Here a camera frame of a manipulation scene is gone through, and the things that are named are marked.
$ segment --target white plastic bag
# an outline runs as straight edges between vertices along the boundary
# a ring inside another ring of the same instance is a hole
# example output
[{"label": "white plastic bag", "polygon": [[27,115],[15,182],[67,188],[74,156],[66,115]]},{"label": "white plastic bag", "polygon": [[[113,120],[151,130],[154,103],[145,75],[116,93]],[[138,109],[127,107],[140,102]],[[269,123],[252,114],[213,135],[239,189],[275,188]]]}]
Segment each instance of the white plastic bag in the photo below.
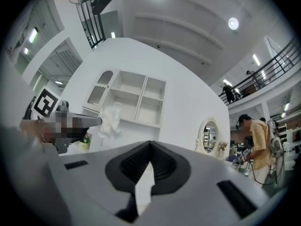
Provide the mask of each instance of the white plastic bag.
[{"label": "white plastic bag", "polygon": [[100,110],[99,116],[103,122],[99,126],[98,134],[101,138],[117,139],[121,137],[119,128],[121,109],[122,104],[115,102],[114,105]]}]

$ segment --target balcony railing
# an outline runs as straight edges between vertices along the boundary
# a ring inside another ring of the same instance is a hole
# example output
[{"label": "balcony railing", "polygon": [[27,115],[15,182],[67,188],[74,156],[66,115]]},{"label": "balcony railing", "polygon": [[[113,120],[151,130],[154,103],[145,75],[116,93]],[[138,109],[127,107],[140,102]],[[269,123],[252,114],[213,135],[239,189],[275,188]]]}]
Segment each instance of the balcony railing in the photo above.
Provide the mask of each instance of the balcony railing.
[{"label": "balcony railing", "polygon": [[293,38],[275,57],[219,97],[229,105],[264,88],[293,68],[300,60],[300,43]]},{"label": "balcony railing", "polygon": [[77,10],[82,21],[88,42],[91,48],[94,48],[102,40],[105,40],[100,14],[94,15],[92,13],[91,1],[86,1],[78,4]]}]

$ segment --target white pants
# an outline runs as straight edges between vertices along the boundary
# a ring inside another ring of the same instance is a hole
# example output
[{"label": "white pants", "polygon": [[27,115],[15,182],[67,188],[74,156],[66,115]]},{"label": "white pants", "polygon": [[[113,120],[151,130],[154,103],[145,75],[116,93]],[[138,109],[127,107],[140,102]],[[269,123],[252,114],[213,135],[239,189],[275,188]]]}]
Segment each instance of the white pants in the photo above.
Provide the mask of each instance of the white pants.
[{"label": "white pants", "polygon": [[262,187],[262,184],[264,184],[265,178],[267,177],[269,173],[269,166],[265,166],[264,168],[260,168],[258,170],[254,170],[254,173],[250,171],[249,178],[257,184],[259,187]]}]

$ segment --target yellow shirt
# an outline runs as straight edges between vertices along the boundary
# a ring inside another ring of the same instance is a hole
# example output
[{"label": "yellow shirt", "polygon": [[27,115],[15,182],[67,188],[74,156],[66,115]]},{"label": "yellow shirt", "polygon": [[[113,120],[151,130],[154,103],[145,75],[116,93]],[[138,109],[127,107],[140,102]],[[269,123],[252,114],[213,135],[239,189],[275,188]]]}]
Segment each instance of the yellow shirt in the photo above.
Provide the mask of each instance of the yellow shirt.
[{"label": "yellow shirt", "polygon": [[254,151],[264,150],[254,159],[253,170],[261,169],[265,166],[272,166],[274,159],[269,148],[269,127],[260,120],[252,120],[250,125],[250,134],[253,138]]}]

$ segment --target flower pot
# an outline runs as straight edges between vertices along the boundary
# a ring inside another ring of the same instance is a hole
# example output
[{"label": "flower pot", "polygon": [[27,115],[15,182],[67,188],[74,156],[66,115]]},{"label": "flower pot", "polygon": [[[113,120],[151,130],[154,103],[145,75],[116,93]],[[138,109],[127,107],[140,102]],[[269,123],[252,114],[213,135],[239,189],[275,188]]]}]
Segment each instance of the flower pot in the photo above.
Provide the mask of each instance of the flower pot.
[{"label": "flower pot", "polygon": [[89,143],[79,142],[79,148],[83,150],[89,150],[90,142]]}]

